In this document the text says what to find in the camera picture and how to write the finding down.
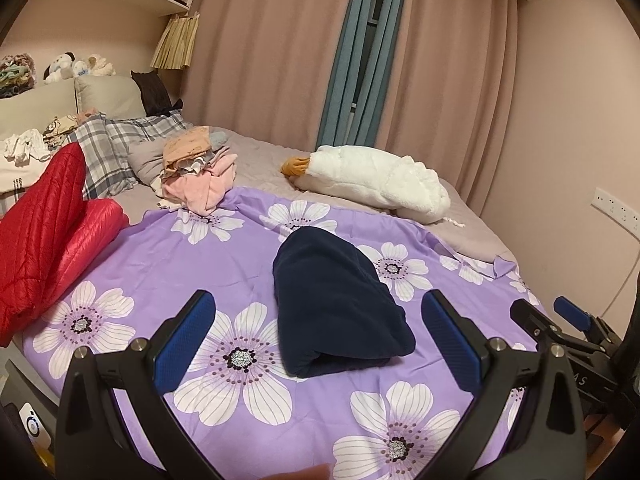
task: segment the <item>folded navy blue garment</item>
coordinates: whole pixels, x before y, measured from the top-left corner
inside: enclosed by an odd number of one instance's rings
[[[386,364],[415,350],[404,310],[354,245],[301,227],[273,261],[285,370],[300,378]]]

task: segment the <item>gray bed sheet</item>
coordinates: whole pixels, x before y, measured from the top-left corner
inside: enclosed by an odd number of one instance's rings
[[[307,152],[300,152],[292,148],[275,146],[268,142],[244,137],[231,130],[215,128],[225,131],[228,144],[233,153],[238,154],[236,160],[235,186],[255,187],[273,193],[288,200],[309,200],[310,202],[324,202],[330,205],[357,209],[368,212],[381,212],[369,206],[358,204],[350,200],[335,198],[309,191],[296,189],[289,180],[280,173],[282,163],[290,156],[308,156]],[[451,222],[441,220],[426,226],[436,236],[440,237],[457,252],[476,258],[484,262],[493,262],[497,256],[515,262],[516,259],[500,238],[469,209],[458,192],[448,182],[441,180],[451,198],[451,208],[447,217],[464,224],[458,227]],[[158,197],[150,187],[138,184],[132,189],[120,193],[115,200],[122,206],[132,224],[138,223],[148,209],[157,209]]]

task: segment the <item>red puffer jacket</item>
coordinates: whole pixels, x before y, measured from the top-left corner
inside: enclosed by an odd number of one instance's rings
[[[112,199],[85,201],[84,155],[62,148],[0,221],[0,346],[53,305],[129,225]]]

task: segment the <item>stuffed animal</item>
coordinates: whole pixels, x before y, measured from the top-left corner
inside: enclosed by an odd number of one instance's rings
[[[113,65],[107,63],[107,60],[100,54],[91,54],[87,58],[87,65],[90,75],[116,75]]]
[[[44,71],[44,83],[56,83],[89,73],[89,67],[82,60],[77,60],[72,52],[58,56]]]

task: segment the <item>gray folded cloth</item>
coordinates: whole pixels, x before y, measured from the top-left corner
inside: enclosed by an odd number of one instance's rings
[[[140,182],[151,186],[151,183],[162,173],[162,150],[166,142],[181,135],[183,132],[174,132],[167,137],[155,140],[143,140],[129,145],[129,165],[139,178]],[[211,149],[215,152],[226,144],[228,135],[225,132],[212,132],[209,134]]]

